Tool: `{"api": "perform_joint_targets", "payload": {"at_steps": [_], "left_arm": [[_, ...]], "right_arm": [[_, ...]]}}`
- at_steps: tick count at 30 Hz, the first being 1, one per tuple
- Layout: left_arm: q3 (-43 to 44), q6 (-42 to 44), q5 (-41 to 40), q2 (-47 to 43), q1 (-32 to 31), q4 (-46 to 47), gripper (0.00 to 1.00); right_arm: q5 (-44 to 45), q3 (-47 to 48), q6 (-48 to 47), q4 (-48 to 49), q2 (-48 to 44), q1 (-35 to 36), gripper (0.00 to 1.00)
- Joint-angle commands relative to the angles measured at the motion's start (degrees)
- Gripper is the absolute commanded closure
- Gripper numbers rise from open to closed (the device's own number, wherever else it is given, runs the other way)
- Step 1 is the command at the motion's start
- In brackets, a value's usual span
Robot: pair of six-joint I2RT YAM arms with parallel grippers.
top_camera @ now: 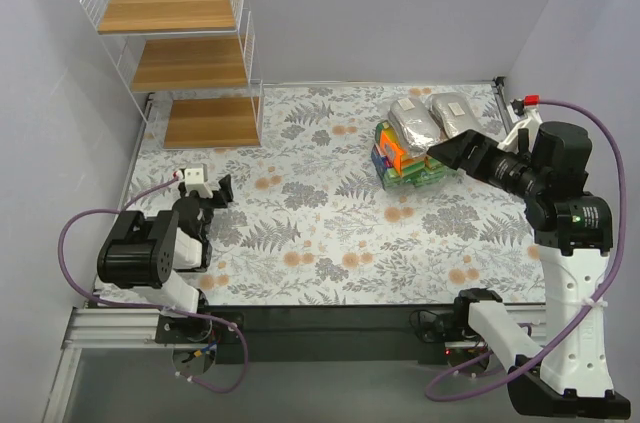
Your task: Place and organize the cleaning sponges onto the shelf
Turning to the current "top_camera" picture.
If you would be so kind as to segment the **silver mesh scrubber pack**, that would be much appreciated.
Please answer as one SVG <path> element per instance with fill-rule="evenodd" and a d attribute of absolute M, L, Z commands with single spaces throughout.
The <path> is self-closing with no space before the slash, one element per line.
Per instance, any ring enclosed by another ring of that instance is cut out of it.
<path fill-rule="evenodd" d="M 441 130 L 425 104 L 417 98 L 399 98 L 390 105 L 388 118 L 411 157 L 424 156 L 441 142 Z"/>

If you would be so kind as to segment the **orange green sponge pack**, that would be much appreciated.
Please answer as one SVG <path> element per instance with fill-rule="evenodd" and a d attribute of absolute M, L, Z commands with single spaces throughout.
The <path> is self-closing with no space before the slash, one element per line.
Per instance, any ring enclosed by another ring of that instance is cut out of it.
<path fill-rule="evenodd" d="M 398 171 L 405 166 L 416 163 L 402 147 L 395 130 L 387 120 L 377 124 L 375 139 L 380 150 Z"/>

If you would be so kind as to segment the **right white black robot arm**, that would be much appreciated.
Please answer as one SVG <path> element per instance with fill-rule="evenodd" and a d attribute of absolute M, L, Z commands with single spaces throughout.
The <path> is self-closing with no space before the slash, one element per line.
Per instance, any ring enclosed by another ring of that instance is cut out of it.
<path fill-rule="evenodd" d="M 455 300 L 459 321 L 484 339 L 506 370 L 509 398 L 521 415 L 631 416 L 605 353 L 603 293 L 613 275 L 613 224 L 606 201 L 584 189 L 591 150 L 585 129 L 546 122 L 533 142 L 527 130 L 519 130 L 513 152 L 474 130 L 428 151 L 525 203 L 543 267 L 548 342 L 540 345 L 528 336 L 493 290 L 465 290 Z"/>

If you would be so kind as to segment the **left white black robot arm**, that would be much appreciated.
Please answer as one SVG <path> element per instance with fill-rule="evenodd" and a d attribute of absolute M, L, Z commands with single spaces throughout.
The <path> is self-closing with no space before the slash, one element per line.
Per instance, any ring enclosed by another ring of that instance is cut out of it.
<path fill-rule="evenodd" d="M 140 211 L 120 212 L 98 254 L 100 280 L 163 309 L 198 312 L 206 297 L 182 275 L 210 265 L 214 211 L 234 201 L 232 177 L 227 174 L 218 184 L 217 190 L 198 190 L 182 182 L 172 207 L 150 218 Z"/>

